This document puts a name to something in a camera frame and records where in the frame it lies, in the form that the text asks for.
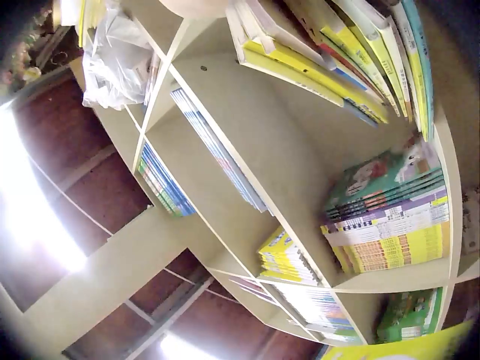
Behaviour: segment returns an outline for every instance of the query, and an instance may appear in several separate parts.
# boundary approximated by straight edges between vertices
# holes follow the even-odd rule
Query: wooden shelf board
[[[127,110],[133,122],[135,123],[135,126],[138,132],[140,132],[140,129],[142,128],[142,124],[145,118],[145,110],[146,110],[145,105],[130,104],[130,105],[125,105],[125,109]]]
[[[228,275],[213,272],[213,277],[230,293],[237,301],[250,311],[258,320],[266,324],[278,311],[278,307],[261,298],[242,290],[237,284],[228,279]]]
[[[239,66],[234,54],[177,61],[171,70],[313,269],[333,282],[336,266],[316,216],[328,179],[267,75]]]
[[[152,128],[147,139],[236,261],[248,275],[258,274],[260,261],[256,251],[278,227],[277,220],[243,200],[180,112],[178,118]]]
[[[173,55],[173,64],[179,60],[226,51],[235,53],[226,18],[195,21],[186,29]]]
[[[122,5],[132,13],[134,22],[148,38],[160,59],[166,60],[168,49],[183,19],[160,1],[127,0]]]
[[[226,248],[224,248],[217,256],[212,258],[212,260],[208,263],[208,269],[227,275],[244,277],[248,279],[252,278]]]
[[[436,288],[449,281],[450,259],[436,259],[395,269],[369,271],[357,275],[341,274],[335,292],[390,293]]]
[[[160,125],[165,120],[165,115],[177,107],[170,96],[174,81],[173,75],[168,71],[168,65],[162,63],[145,113],[146,125],[143,128],[146,132],[156,124]]]
[[[316,338],[311,336],[305,330],[303,330],[300,326],[291,324],[288,322],[289,316],[281,309],[278,309],[277,313],[267,321],[266,325],[283,331],[284,333],[291,334],[294,336],[302,337],[304,339],[310,341],[317,341]]]

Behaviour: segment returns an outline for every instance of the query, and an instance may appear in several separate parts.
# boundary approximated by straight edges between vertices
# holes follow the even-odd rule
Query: ceiling beam
[[[198,215],[150,207],[65,276],[23,315],[29,332],[61,353],[158,274],[192,241],[214,236]]]
[[[134,360],[145,349],[157,341],[165,331],[193,304],[195,300],[212,284],[213,277],[209,277],[202,283],[199,283],[188,291],[176,304],[169,310],[156,326],[145,334],[131,349],[129,349],[122,360]]]
[[[70,187],[72,187],[78,180],[96,168],[102,161],[107,159],[110,155],[115,153],[117,150],[113,144],[110,144],[96,153],[93,157],[85,161],[79,167],[74,169],[70,174],[68,174],[64,180],[57,184],[58,189],[53,189],[45,194],[46,199],[51,203],[55,201],[58,197],[62,195],[62,192],[65,193]]]

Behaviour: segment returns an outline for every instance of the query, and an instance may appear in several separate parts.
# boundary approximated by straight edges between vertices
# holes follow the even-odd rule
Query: book cover
[[[399,154],[387,150],[347,169],[329,196],[325,209],[388,191],[440,168],[434,148],[422,139],[407,143]]]
[[[395,72],[395,67],[392,62],[392,58],[388,53],[382,36],[378,30],[373,26],[370,20],[363,14],[353,3],[347,0],[333,0],[335,4],[356,24],[360,29],[362,36],[366,42],[370,45],[379,62],[381,63],[388,80],[394,90],[398,105],[404,117],[407,117],[407,108],[405,105],[405,99],[403,92]]]
[[[400,32],[400,36],[402,37],[403,44],[405,45],[408,62],[412,71],[415,93],[417,95],[420,128],[424,129],[426,124],[428,123],[428,113],[427,97],[425,93],[425,82],[423,80],[423,71],[420,63],[419,48],[413,35],[413,30],[408,20],[407,14],[405,13],[405,9],[400,0],[398,0],[397,4],[390,6],[390,10],[393,13],[393,17]]]
[[[344,99],[349,99],[356,107],[369,114],[377,122],[387,122],[387,111],[384,106],[375,101],[365,92],[342,81],[335,79],[331,74],[319,65],[301,56],[295,51],[276,43],[276,50],[268,54],[269,57],[295,68],[299,72],[305,73],[312,80],[323,84]],[[263,48],[252,41],[246,43],[244,48],[266,55]]]
[[[423,73],[423,82],[425,84],[425,96],[427,99],[427,123],[425,124],[425,129],[422,129],[422,134],[425,140],[429,141],[433,139],[433,82],[427,39],[425,38],[423,25],[415,2],[413,0],[402,0],[402,5],[410,22],[413,37],[419,48],[420,64]]]

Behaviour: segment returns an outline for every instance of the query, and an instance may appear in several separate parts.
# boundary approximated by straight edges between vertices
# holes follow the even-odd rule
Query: shelf divider
[[[314,271],[334,284],[333,252],[318,229],[328,188],[319,154],[273,93],[268,75],[235,59],[178,60],[170,71]]]

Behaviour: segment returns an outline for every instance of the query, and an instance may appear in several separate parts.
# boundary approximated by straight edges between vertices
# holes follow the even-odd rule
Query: green book
[[[417,139],[400,153],[387,150],[345,170],[326,202],[325,211],[411,184],[438,170],[441,165],[433,146]]]

